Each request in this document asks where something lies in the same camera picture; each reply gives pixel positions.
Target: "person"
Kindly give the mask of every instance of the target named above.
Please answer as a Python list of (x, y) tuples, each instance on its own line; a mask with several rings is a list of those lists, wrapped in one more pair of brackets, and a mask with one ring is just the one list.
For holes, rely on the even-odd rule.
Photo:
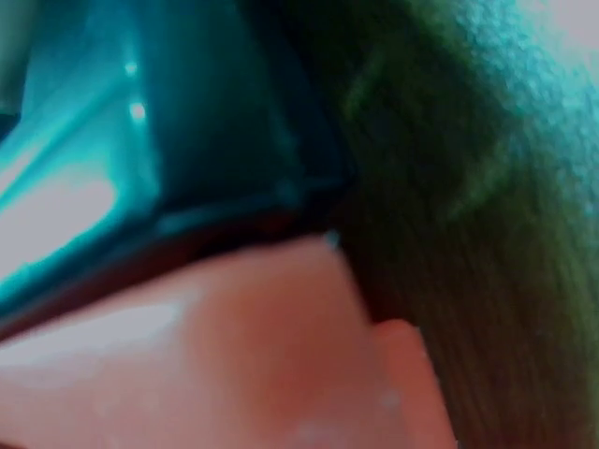
[(375, 330), (338, 250), (202, 261), (0, 345), (26, 449), (455, 447), (418, 332)]

